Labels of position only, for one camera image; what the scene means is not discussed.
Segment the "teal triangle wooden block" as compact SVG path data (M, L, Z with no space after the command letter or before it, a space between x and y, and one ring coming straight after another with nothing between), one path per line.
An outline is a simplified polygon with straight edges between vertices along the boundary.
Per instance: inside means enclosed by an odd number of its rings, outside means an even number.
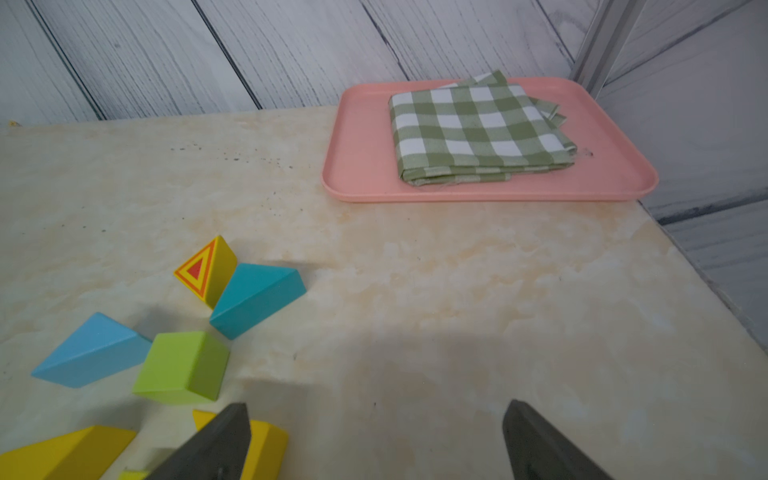
M209 323L234 340L306 291L294 268L242 263L235 268Z

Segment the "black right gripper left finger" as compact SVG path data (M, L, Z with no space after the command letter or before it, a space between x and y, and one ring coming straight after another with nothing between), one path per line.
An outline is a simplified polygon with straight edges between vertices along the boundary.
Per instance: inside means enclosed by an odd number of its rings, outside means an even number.
M241 478L251 441L245 403L232 403L151 471L148 480Z

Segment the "yellow small cube block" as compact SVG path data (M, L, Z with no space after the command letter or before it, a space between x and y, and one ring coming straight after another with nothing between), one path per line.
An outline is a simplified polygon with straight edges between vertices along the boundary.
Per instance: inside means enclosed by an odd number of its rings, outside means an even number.
M92 426L1 455L2 479L100 479L137 433Z

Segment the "yellow triangle wooden block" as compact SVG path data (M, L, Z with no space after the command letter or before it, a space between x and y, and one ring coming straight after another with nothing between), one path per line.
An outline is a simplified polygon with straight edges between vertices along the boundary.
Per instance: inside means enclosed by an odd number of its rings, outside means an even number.
M270 423L250 421L251 442L242 471L242 480L276 480L290 439L289 434Z

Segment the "lime green long block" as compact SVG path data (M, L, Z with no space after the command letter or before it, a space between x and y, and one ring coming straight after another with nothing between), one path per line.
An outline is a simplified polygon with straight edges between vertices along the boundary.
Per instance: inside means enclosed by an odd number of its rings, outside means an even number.
M148 471L124 470L118 475L118 480L145 480Z

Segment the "light blue triangle block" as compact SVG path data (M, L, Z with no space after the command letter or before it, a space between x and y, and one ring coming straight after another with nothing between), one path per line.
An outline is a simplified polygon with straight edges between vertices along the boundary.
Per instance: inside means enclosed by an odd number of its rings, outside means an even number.
M31 376L69 388L140 365L152 342L123 324L95 313L67 337Z

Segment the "green small cube block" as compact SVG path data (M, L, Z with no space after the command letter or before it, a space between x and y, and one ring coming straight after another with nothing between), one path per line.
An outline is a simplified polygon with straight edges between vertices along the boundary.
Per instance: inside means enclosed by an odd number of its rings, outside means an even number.
M204 331L157 335L132 393L166 405L197 405L218 399L229 348Z

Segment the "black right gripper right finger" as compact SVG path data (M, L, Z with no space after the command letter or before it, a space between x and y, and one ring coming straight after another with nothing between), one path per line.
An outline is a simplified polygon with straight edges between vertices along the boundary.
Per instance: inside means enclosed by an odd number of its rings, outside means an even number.
M611 479L524 401L510 402L502 431L515 479Z

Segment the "orange triangle wooden block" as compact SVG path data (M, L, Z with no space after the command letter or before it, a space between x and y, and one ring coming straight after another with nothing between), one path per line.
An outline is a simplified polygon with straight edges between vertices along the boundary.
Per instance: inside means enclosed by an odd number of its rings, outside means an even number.
M192 291L206 306L216 307L228 285L238 259L226 240L217 235L198 253L174 271L174 277Z

